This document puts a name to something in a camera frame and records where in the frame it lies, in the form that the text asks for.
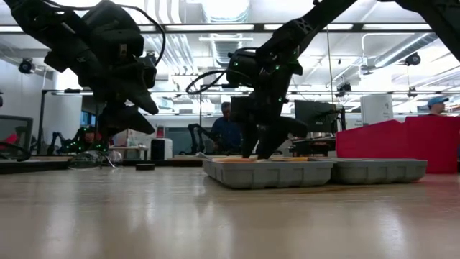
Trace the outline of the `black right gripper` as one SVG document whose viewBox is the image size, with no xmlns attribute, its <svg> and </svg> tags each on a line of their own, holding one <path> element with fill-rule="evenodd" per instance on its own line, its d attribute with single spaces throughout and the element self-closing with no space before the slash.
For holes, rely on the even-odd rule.
<svg viewBox="0 0 460 259">
<path fill-rule="evenodd" d="M 303 73 L 298 54 L 293 52 L 282 62 L 275 57 L 266 60 L 256 57 L 256 62 L 259 73 L 252 92 L 231 99 L 231 119 L 241 127 L 242 157 L 249 158 L 259 140 L 257 155 L 261 160 L 268 159 L 284 143 L 284 136 L 305 137 L 308 126 L 281 115 L 282 107 L 288 102 L 292 75 Z"/>
</svg>

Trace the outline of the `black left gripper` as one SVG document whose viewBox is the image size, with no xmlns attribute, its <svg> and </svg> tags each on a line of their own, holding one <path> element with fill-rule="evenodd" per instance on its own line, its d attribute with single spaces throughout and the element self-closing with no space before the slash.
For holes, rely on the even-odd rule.
<svg viewBox="0 0 460 259">
<path fill-rule="evenodd" d="M 134 57 L 84 77 L 84 86 L 93 91 L 96 100 L 106 103 L 132 102 L 133 106 L 105 107 L 98 118 L 98 130 L 109 138 L 125 130 L 151 135 L 154 127 L 138 111 L 138 108 L 155 115 L 159 112 L 152 100 L 150 89 L 155 85 L 157 59 L 153 53 Z"/>
</svg>

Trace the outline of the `yellow-handled screwdriver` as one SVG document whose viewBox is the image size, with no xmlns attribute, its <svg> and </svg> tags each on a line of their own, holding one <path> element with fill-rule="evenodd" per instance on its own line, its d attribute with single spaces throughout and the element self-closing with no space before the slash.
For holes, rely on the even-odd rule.
<svg viewBox="0 0 460 259">
<path fill-rule="evenodd" d="M 216 163 L 255 163 L 257 159 L 255 158 L 214 158 L 212 160 Z"/>
</svg>

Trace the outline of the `grey-blue plastic tool case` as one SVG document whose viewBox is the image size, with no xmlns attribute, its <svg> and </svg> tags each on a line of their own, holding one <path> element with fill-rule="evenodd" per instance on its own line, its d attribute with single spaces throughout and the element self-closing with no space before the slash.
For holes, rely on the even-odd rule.
<svg viewBox="0 0 460 259">
<path fill-rule="evenodd" d="M 308 158 L 288 162 L 283 158 L 255 163 L 203 161 L 204 172 L 233 189 L 304 188 L 327 183 L 372 185 L 412 183 L 426 175 L 428 162 L 415 159 Z"/>
</svg>

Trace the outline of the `person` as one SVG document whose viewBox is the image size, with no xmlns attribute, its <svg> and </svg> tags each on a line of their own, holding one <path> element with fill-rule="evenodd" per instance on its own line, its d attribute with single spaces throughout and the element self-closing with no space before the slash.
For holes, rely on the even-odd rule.
<svg viewBox="0 0 460 259">
<path fill-rule="evenodd" d="M 83 127 L 83 146 L 85 150 L 88 150 L 92 144 L 101 139 L 101 134 L 96 130 L 95 127 Z"/>
<path fill-rule="evenodd" d="M 437 96 L 430 99 L 427 103 L 429 109 L 429 115 L 441 116 L 445 111 L 445 103 L 449 101 L 449 98 L 443 96 Z"/>
<path fill-rule="evenodd" d="M 236 153 L 241 147 L 241 131 L 236 122 L 230 120 L 231 103 L 221 104 L 222 116 L 213 123 L 211 132 L 218 135 L 218 141 L 214 143 L 214 148 L 218 152 Z"/>
</svg>

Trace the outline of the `white air purifier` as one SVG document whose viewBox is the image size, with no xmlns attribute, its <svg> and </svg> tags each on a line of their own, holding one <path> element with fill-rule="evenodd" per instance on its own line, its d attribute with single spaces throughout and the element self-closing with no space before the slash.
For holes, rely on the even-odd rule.
<svg viewBox="0 0 460 259">
<path fill-rule="evenodd" d="M 173 157 L 173 141 L 168 138 L 155 138 L 150 143 L 151 160 L 168 160 Z"/>
</svg>

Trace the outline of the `dark desk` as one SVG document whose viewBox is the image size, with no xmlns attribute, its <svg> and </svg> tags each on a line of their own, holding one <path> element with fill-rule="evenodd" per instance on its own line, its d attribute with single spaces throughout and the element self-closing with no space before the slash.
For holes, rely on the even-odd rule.
<svg viewBox="0 0 460 259">
<path fill-rule="evenodd" d="M 322 155 L 327 157 L 336 151 L 335 137 L 319 137 L 313 139 L 294 139 L 289 151 L 294 157 Z"/>
</svg>

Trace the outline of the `grey crumpled heap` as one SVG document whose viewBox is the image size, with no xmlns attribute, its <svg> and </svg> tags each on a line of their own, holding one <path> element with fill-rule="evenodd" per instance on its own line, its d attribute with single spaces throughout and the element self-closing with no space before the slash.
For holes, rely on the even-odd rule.
<svg viewBox="0 0 460 259">
<path fill-rule="evenodd" d="M 86 151 L 80 153 L 68 161 L 70 169 L 83 170 L 90 168 L 102 168 L 104 166 L 115 168 L 121 165 L 123 157 L 121 153 L 110 151 Z"/>
</svg>

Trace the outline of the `black computer monitor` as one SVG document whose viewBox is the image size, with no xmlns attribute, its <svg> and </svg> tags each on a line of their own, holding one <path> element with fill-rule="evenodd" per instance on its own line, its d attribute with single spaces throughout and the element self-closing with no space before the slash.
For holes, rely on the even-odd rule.
<svg viewBox="0 0 460 259">
<path fill-rule="evenodd" d="M 306 123 L 309 132 L 336 134 L 341 128 L 346 129 L 344 122 L 345 109 L 334 104 L 319 101 L 294 101 L 295 118 Z"/>
</svg>

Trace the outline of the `black robot with green lights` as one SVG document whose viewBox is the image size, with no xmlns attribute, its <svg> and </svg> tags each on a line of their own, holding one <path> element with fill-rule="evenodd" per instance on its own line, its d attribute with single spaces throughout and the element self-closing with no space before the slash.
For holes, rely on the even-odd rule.
<svg viewBox="0 0 460 259">
<path fill-rule="evenodd" d="M 98 142 L 94 142 L 92 146 L 85 150 L 83 146 L 83 127 L 80 127 L 75 136 L 71 139 L 65 139 L 61 132 L 53 132 L 52 141 L 47 148 L 47 155 L 63 155 L 71 153 L 84 153 L 86 151 L 108 151 L 109 142 L 102 138 Z"/>
</svg>

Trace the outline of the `grey office chair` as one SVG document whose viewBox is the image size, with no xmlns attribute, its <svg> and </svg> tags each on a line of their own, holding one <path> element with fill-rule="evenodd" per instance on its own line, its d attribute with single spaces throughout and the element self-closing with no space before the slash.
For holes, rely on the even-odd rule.
<svg viewBox="0 0 460 259">
<path fill-rule="evenodd" d="M 16 145 L 30 152 L 33 118 L 12 115 L 0 115 L 0 142 L 10 134 L 16 133 L 19 140 Z"/>
</svg>

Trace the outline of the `white numbered pillar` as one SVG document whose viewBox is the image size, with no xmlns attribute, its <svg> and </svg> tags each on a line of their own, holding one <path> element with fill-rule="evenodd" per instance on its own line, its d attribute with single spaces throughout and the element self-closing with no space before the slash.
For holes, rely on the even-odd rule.
<svg viewBox="0 0 460 259">
<path fill-rule="evenodd" d="M 393 119 L 392 96 L 372 94 L 360 98 L 362 124 L 364 126 Z"/>
</svg>

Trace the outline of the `black robot station frame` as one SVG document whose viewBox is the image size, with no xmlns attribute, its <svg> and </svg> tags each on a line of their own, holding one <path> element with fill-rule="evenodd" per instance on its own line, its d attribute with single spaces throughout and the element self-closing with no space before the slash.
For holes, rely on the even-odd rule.
<svg viewBox="0 0 460 259">
<path fill-rule="evenodd" d="M 202 152 L 203 148 L 205 148 L 204 142 L 203 142 L 203 135 L 206 135 L 207 138 L 210 139 L 211 142 L 213 143 L 213 149 L 211 151 L 213 154 L 220 154 L 220 153 L 237 154 L 237 153 L 240 153 L 242 151 L 242 131 L 241 131 L 241 129 L 240 129 L 240 131 L 241 131 L 241 147 L 240 147 L 240 151 L 236 152 L 236 153 L 218 152 L 218 151 L 216 151 L 215 148 L 214 148 L 214 143 L 219 141 L 219 136 L 213 134 L 211 132 L 211 130 L 207 131 L 206 129 L 204 129 L 199 124 L 189 124 L 188 125 L 188 130 L 189 130 L 190 137 L 191 137 L 191 142 L 192 142 L 192 145 L 191 145 L 191 152 L 192 153 Z"/>
<path fill-rule="evenodd" d="M 38 122 L 38 133 L 37 133 L 37 142 L 35 144 L 36 155 L 42 155 L 42 144 L 43 144 L 43 120 L 45 114 L 45 98 L 47 94 L 52 95 L 63 95 L 63 96 L 92 96 L 92 90 L 80 90 L 80 89 L 71 89 L 67 88 L 64 90 L 57 89 L 43 89 L 41 90 L 41 99 L 40 99 L 40 115 Z"/>
</svg>

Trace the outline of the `silver ceiling duct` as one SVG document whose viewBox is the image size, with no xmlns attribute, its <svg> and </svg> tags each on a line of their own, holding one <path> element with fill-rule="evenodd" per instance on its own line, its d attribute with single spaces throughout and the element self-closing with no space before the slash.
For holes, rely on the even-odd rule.
<svg viewBox="0 0 460 259">
<path fill-rule="evenodd" d="M 202 0 L 202 17 L 205 23 L 245 23 L 249 20 L 250 0 Z M 211 57 L 215 67 L 226 67 L 230 58 L 228 53 L 244 47 L 242 33 L 208 33 L 200 38 L 210 45 Z"/>
</svg>

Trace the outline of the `black aluminium table frame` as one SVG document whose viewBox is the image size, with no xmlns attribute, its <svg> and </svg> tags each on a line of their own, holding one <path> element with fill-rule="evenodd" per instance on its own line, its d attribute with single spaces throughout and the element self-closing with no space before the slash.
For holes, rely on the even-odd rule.
<svg viewBox="0 0 460 259">
<path fill-rule="evenodd" d="M 201 167 L 201 159 L 186 160 L 124 160 L 124 167 L 135 167 L 138 164 L 155 164 L 155 167 Z M 15 173 L 34 173 L 42 171 L 59 171 L 70 168 L 70 160 L 27 160 L 17 162 L 15 160 L 0 161 L 0 175 Z"/>
</svg>

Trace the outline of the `red bin wall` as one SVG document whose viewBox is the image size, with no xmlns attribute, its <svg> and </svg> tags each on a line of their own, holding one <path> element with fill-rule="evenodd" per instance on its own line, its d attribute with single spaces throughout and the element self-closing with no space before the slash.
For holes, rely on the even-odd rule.
<svg viewBox="0 0 460 259">
<path fill-rule="evenodd" d="M 430 174 L 456 173 L 459 149 L 460 117 L 407 117 L 404 122 L 389 120 L 336 135 L 340 158 L 426 160 Z"/>
</svg>

